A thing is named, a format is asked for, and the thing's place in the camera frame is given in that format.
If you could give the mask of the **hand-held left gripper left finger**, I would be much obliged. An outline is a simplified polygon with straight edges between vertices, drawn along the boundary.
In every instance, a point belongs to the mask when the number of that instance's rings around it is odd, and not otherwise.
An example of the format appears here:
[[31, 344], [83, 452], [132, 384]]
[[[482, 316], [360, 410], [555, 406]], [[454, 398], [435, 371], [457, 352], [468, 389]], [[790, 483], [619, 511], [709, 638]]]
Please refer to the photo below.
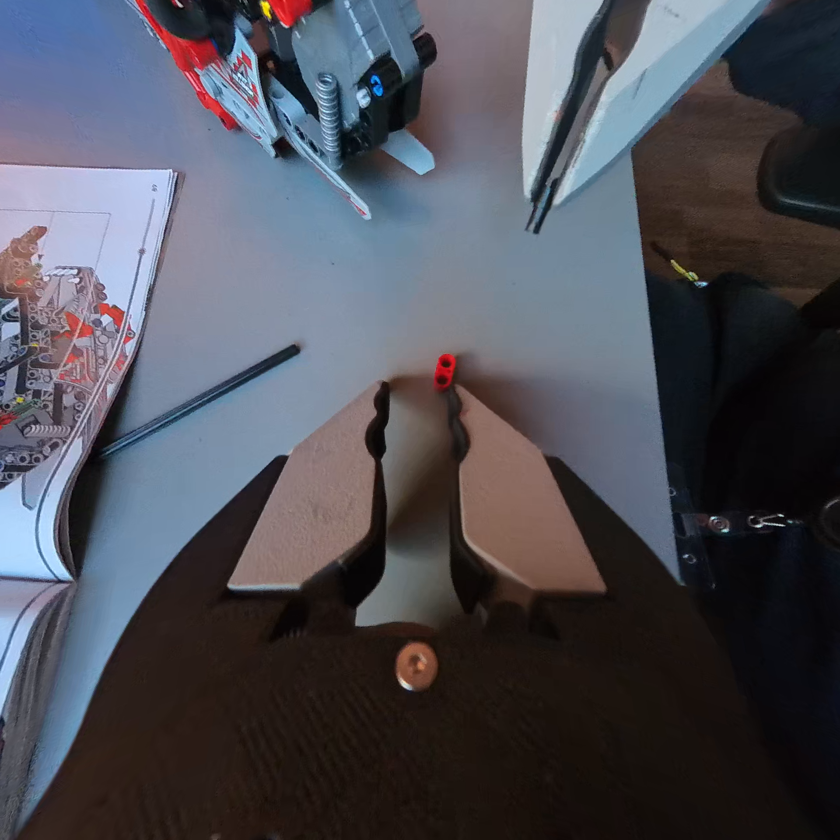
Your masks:
[[390, 391], [375, 381], [291, 450], [228, 580], [231, 592], [335, 585], [348, 608], [373, 592], [385, 570]]

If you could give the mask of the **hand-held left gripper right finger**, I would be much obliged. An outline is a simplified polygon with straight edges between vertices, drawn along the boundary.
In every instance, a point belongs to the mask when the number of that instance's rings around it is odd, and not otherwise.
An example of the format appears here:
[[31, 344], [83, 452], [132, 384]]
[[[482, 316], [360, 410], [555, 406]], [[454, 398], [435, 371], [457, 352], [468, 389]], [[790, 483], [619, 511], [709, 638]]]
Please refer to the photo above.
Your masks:
[[450, 574], [465, 613], [592, 598], [606, 583], [543, 452], [466, 390], [448, 388], [455, 459]]

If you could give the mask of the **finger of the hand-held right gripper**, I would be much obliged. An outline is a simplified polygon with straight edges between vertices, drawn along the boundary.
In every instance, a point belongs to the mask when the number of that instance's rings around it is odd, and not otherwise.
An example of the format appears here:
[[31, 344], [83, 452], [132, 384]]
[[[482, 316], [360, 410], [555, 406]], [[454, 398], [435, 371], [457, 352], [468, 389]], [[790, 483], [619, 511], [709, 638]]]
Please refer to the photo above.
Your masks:
[[541, 231], [609, 78], [613, 1], [534, 1], [522, 118], [526, 229]]
[[743, 34], [767, 1], [613, 1], [612, 69], [563, 179], [559, 207], [635, 143]]

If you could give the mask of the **black lego axle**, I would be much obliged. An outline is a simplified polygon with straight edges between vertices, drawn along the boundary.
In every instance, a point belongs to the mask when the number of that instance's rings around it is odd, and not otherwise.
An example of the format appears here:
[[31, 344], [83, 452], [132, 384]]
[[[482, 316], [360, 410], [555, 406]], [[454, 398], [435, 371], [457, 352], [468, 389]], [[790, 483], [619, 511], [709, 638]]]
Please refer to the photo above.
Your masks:
[[241, 371], [225, 381], [205, 390], [199, 395], [192, 397], [183, 404], [176, 406], [162, 415], [150, 420], [148, 423], [133, 431], [120, 436], [110, 444], [105, 445], [97, 450], [94, 457], [96, 459], [105, 459], [112, 455], [130, 448], [145, 439], [148, 439], [160, 431], [168, 428], [181, 420], [197, 413], [205, 406], [220, 400], [222, 397], [235, 392], [240, 387], [258, 379], [260, 376], [268, 373], [286, 362], [289, 362], [299, 356], [301, 346], [298, 343], [292, 343], [282, 350], [273, 353], [251, 366], [246, 370]]

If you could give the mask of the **black grey lego truck model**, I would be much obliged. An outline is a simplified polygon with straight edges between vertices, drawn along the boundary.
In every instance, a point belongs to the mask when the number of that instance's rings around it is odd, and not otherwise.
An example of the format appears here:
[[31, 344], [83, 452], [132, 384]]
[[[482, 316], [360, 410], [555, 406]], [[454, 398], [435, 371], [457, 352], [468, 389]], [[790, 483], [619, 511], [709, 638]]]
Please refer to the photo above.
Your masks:
[[204, 108], [273, 158], [282, 144], [362, 218], [343, 178], [383, 151], [418, 175], [435, 167], [409, 127], [437, 46], [414, 1], [129, 1]]

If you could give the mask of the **person's right forearm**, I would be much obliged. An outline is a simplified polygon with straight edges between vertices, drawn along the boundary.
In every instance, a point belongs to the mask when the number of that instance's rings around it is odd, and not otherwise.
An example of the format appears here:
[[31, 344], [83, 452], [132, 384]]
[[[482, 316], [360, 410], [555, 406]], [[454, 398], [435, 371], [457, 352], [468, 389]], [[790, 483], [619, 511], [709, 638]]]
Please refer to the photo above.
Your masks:
[[723, 59], [738, 93], [838, 128], [838, 1], [771, 2]]

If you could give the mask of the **black office chair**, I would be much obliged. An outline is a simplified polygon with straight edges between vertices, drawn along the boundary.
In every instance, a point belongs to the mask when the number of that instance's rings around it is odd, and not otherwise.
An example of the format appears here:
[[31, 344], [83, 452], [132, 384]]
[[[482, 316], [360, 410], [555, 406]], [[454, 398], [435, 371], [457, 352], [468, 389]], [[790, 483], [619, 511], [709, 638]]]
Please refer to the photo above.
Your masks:
[[839, 229], [839, 128], [797, 125], [777, 133], [757, 171], [764, 209]]

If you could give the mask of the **open instruction booklet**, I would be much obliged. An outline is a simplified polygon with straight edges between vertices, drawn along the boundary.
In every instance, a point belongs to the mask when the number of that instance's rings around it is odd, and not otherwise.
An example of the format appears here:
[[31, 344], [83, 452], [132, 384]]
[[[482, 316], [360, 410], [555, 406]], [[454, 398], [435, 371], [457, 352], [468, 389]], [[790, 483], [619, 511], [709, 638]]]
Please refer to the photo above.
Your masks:
[[29, 638], [78, 576], [70, 494], [137, 354], [174, 170], [2, 164], [2, 726]]

